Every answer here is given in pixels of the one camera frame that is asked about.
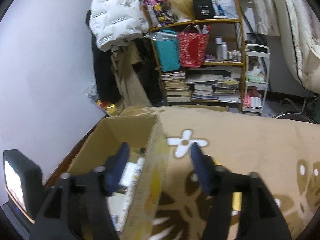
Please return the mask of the brown cardboard box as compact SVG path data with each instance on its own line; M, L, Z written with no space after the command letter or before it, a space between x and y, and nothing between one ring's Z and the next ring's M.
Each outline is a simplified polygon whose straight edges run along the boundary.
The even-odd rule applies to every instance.
M107 200L120 239L148 239L152 232L169 159L161 121L157 115L102 119L72 160L68 172L86 174L129 145L129 159L120 189Z

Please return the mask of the black screen device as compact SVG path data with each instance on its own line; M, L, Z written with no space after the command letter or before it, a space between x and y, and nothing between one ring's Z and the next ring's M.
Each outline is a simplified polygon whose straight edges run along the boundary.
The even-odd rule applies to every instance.
M29 239L30 231L46 198L42 170L18 149L3 151L3 172L8 201L4 215L18 239Z

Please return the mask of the tan patterned carpet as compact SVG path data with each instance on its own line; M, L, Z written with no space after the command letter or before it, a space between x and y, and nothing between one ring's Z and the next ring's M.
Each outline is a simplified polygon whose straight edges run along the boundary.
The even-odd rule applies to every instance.
M157 114L170 149L152 239L200 239L213 198L201 191L189 147L228 170L257 172L293 239L319 239L319 126L202 107L129 107L123 116Z

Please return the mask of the black hanging coat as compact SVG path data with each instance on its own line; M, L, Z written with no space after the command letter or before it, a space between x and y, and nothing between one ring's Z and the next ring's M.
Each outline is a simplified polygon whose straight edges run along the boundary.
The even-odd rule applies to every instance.
M92 37L92 53L93 53L93 68L97 91L101 102L115 104L121 99L121 95L116 83L116 78L112 71L111 51L101 51L97 47L96 37L89 27L89 19L91 11L86 14L86 25L91 32Z

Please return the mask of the beige hanging coat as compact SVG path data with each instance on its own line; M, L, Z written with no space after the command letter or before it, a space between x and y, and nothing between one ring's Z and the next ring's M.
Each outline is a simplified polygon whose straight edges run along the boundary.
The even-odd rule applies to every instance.
M130 106L151 107L152 104L136 74L133 64L142 63L134 42L127 47L120 47L111 56L113 73L121 95L120 109Z

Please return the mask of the stack of books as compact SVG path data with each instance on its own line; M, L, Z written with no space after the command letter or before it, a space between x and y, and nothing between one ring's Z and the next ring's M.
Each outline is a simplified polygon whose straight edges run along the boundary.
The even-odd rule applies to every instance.
M189 102L190 86L186 84L186 74L183 71L167 72L160 75L167 103Z

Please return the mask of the wooden shelf rack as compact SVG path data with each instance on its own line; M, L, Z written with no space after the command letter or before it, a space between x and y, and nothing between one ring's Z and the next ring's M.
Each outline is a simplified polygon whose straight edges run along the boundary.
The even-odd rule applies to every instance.
M166 104L242 104L244 25L239 0L229 1L232 16L214 0L193 0L194 20L150 28Z

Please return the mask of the white bottles on shelf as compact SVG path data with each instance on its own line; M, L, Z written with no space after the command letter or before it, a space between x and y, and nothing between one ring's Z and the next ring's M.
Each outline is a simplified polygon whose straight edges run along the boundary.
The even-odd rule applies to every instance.
M216 59L219 62L222 61L236 61L241 62L242 52L239 50L229 50L227 42L222 39L221 36L215 37L216 43Z

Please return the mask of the red patterned gift bag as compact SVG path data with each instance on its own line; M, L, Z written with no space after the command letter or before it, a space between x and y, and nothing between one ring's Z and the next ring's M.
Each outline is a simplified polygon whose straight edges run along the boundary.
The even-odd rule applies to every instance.
M186 68L199 68L205 58L209 35L197 33L178 33L180 65Z

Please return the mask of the teal paper bag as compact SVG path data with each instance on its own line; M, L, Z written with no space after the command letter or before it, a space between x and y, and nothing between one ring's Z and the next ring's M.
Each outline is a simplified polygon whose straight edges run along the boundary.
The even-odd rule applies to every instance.
M170 29L164 29L152 33L150 39L155 44L162 72L179 70L181 65L177 33Z

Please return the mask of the white puffer jacket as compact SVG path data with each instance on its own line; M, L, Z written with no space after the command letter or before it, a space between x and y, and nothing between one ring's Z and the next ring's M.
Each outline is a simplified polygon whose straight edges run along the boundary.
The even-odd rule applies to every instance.
M115 51L149 30L140 0L92 0L89 27L101 51Z

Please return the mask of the black gift box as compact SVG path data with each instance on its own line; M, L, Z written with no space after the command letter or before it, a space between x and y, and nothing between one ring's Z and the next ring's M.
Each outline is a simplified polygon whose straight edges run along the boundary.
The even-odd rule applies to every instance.
M215 16L212 0L193 0L193 7L196 20L213 19Z

